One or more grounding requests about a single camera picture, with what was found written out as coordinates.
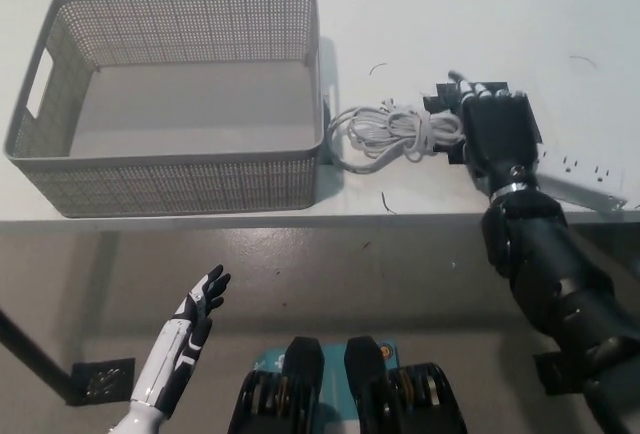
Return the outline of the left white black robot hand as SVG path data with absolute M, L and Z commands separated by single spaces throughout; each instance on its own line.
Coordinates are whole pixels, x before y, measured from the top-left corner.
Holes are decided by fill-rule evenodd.
M 206 342 L 211 311 L 224 303 L 231 276 L 218 265 L 204 275 L 163 325 L 133 389 L 131 399 L 165 415 L 175 407 Z

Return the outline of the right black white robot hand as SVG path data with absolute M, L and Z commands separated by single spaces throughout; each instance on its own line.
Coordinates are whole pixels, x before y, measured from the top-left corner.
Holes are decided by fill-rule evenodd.
M 451 70 L 459 93 L 457 113 L 465 136 L 464 159 L 478 190 L 495 200 L 539 188 L 534 173 L 537 140 L 529 98 L 521 91 L 491 92 Z

